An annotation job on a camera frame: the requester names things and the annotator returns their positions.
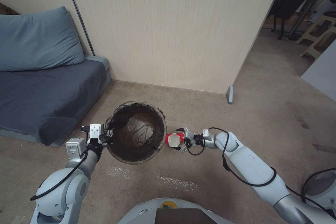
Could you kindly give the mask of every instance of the black trash can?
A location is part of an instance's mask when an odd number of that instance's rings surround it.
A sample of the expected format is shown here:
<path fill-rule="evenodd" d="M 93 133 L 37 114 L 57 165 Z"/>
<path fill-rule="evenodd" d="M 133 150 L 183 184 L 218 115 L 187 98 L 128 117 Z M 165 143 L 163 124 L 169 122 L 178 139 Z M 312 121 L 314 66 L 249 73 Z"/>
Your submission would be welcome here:
<path fill-rule="evenodd" d="M 162 111 L 145 101 L 121 104 L 107 119 L 105 130 L 112 130 L 112 139 L 106 146 L 111 155 L 131 165 L 154 157 L 167 133 Z"/>

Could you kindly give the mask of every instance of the mattress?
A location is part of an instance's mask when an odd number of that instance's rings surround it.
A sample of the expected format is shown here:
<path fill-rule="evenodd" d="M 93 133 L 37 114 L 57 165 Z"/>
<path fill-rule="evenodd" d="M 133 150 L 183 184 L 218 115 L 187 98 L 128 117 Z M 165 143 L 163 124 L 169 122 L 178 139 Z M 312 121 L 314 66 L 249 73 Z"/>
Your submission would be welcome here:
<path fill-rule="evenodd" d="M 0 135 L 59 146 L 110 80 L 101 57 L 53 69 L 0 72 Z"/>

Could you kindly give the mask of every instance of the yellow sticker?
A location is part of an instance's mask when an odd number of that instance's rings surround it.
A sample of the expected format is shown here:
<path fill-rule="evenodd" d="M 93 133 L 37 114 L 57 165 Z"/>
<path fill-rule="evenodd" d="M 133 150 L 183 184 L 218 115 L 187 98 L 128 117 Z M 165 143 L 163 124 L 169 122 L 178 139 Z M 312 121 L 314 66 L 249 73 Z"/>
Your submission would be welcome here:
<path fill-rule="evenodd" d="M 165 201 L 161 204 L 160 208 L 176 208 L 177 205 L 173 201 Z"/>

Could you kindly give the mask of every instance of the black chair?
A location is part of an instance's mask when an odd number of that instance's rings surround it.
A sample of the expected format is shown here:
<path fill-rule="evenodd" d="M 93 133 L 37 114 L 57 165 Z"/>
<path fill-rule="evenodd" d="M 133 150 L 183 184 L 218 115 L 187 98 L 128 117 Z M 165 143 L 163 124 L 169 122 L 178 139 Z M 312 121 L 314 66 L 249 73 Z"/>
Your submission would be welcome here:
<path fill-rule="evenodd" d="M 285 26 L 285 20 L 289 19 L 304 1 L 305 0 L 275 0 L 267 17 L 274 15 L 272 31 L 275 31 L 277 18 L 281 18 L 281 33 L 278 37 L 279 40 L 284 35 L 283 30 Z"/>

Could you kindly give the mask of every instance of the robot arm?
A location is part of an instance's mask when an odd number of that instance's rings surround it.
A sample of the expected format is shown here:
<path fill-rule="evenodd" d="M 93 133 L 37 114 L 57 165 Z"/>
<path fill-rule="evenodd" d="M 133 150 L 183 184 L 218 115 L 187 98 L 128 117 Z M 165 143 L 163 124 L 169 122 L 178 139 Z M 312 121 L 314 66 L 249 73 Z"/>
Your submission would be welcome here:
<path fill-rule="evenodd" d="M 82 201 L 87 193 L 91 174 L 100 159 L 103 147 L 106 143 L 103 124 L 91 124 L 90 127 L 82 127 L 84 132 L 90 133 L 86 142 L 84 138 L 71 138 L 65 146 L 69 160 L 66 167 L 52 173 L 38 188 L 36 196 L 36 208 L 31 224 L 59 224 L 77 223 Z M 45 194 L 54 186 L 55 189 Z"/>
<path fill-rule="evenodd" d="M 228 133 L 229 139 L 225 132 L 214 136 L 206 129 L 202 135 L 193 137 L 193 134 L 187 128 L 184 128 L 184 139 L 187 142 L 186 146 L 200 144 L 212 149 L 218 148 L 222 152 L 228 139 L 224 155 L 230 160 L 242 178 L 250 184 L 263 184 L 270 181 L 274 171 L 253 151 L 244 146 L 232 132 Z M 197 136 L 202 136 L 203 142 L 198 140 L 199 137 Z M 261 187 L 252 186 L 252 189 L 290 224 L 336 223 L 330 215 L 320 208 L 304 204 L 294 198 L 278 174 L 270 184 Z"/>

